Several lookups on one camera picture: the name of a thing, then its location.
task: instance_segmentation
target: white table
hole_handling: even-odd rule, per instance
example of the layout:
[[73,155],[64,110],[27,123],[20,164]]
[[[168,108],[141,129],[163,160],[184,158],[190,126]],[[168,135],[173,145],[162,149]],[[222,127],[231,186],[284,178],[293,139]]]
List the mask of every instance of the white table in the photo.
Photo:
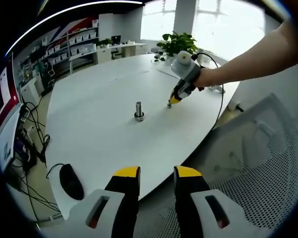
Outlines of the white table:
[[98,50],[92,50],[92,51],[89,51],[89,52],[86,52],[86,53],[79,53],[77,55],[71,56],[69,58],[69,62],[70,62],[70,74],[73,73],[73,60],[78,59],[80,57],[91,55],[91,54],[96,54],[97,51],[101,51],[101,50],[104,50],[104,49],[132,48],[132,47],[136,47],[136,46],[145,46],[145,45],[146,44],[143,44],[143,43],[115,45],[115,46],[110,46],[110,47],[102,48],[102,49],[98,49]]
[[[213,127],[221,105],[216,91],[195,90],[167,108],[178,82],[170,66],[140,55],[95,65],[58,81],[47,115],[47,169],[71,164],[85,196],[104,188],[126,166],[141,167],[140,199],[182,164]],[[239,83],[225,85],[222,112]],[[145,119],[134,119],[141,101]],[[78,202],[62,189],[61,166],[50,173],[54,197],[65,219]]]

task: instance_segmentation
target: green leaves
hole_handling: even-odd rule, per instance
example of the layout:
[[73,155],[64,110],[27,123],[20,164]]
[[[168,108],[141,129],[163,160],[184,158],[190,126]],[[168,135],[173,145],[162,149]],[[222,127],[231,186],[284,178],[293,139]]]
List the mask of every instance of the green leaves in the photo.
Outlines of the green leaves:
[[170,34],[163,34],[162,38],[167,41],[169,39]]
[[170,57],[173,57],[174,54],[179,53],[180,51],[187,51],[191,54],[194,54],[198,51],[198,48],[194,45],[195,39],[192,38],[192,35],[183,33],[182,35],[177,34],[173,31],[173,34],[163,34],[162,38],[165,42],[159,42],[158,47],[161,47],[164,52]]

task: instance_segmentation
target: ceiling light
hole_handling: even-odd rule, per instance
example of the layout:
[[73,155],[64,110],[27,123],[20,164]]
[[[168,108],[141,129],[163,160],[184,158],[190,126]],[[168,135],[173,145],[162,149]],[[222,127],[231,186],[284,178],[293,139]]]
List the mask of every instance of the ceiling light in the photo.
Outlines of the ceiling light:
[[70,11],[73,10],[75,8],[78,7],[82,7],[82,6],[89,6],[89,5],[94,5],[94,4],[101,4],[101,3],[133,3],[133,4],[143,4],[141,1],[128,1],[128,0],[106,0],[106,1],[94,1],[94,2],[89,2],[89,3],[84,3],[81,5],[77,5],[77,6],[72,6],[70,8],[64,9],[62,11],[59,11],[57,13],[54,13],[53,15],[43,19],[42,21],[36,23],[34,26],[32,26],[29,30],[27,30],[26,32],[24,32],[24,34],[22,36],[19,37],[19,39],[17,39],[13,45],[9,48],[9,50],[5,53],[5,56],[11,51],[11,49],[25,36],[27,35],[30,31],[32,31],[35,27],[38,27],[39,25],[41,25],[43,22],[51,19],[52,17],[55,17],[63,12],[66,11]]

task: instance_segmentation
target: yellow tip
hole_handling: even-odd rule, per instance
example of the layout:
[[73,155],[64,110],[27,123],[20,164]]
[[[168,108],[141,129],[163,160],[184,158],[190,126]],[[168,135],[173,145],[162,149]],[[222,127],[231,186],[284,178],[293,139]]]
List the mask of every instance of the yellow tip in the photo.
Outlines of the yellow tip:
[[176,103],[179,103],[180,101],[175,99],[174,96],[172,96],[172,98],[170,99],[170,103],[171,104],[176,104]]

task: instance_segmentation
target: computer monitor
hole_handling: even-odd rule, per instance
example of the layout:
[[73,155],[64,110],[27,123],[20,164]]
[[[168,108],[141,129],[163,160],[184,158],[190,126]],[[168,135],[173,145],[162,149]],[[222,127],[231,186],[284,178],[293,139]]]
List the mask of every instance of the computer monitor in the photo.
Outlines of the computer monitor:
[[112,36],[111,40],[113,41],[113,45],[120,44],[121,36]]
[[5,60],[0,74],[0,127],[13,108],[19,103],[19,97],[13,77],[13,55]]

